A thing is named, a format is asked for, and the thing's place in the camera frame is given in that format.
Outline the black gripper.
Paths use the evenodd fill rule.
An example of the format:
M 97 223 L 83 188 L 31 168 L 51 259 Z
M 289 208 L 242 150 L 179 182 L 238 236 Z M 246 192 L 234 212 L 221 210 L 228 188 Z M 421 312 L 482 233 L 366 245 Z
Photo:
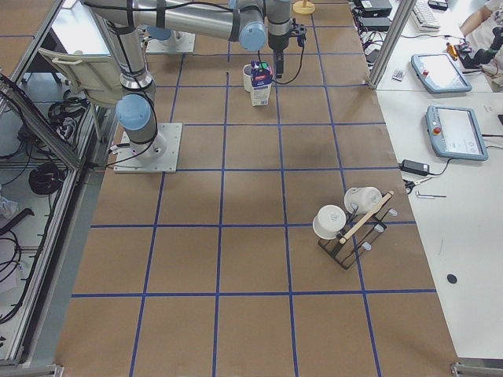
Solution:
M 268 46 L 274 51 L 275 78 L 281 79 L 284 74 L 284 53 L 288 47 L 291 34 L 291 20 L 267 21 Z

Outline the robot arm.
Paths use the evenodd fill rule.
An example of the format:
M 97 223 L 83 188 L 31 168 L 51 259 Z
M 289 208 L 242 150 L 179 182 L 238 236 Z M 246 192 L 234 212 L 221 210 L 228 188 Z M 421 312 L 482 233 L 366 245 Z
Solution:
M 148 26 L 146 31 L 151 38 L 158 40 L 165 46 L 176 46 L 180 44 L 185 37 L 183 32 L 167 28 Z
M 137 29 L 152 26 L 239 42 L 255 52 L 268 45 L 274 52 L 277 77 L 293 33 L 290 1 L 232 1 L 228 6 L 205 1 L 84 1 L 101 17 L 112 40 L 121 85 L 130 92 L 152 83 Z

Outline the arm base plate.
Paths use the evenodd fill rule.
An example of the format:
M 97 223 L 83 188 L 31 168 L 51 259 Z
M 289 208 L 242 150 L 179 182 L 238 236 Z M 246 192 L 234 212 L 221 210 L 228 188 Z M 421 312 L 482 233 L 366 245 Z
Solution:
M 130 143 L 127 132 L 123 131 L 122 143 L 129 146 L 118 151 L 118 163 L 112 168 L 118 174 L 175 173 L 178 165 L 181 123 L 159 123 L 158 134 L 148 150 L 141 153 L 149 144 Z
M 196 36 L 191 33 L 174 31 L 170 38 L 158 39 L 150 35 L 147 39 L 147 54 L 181 54 L 194 51 Z

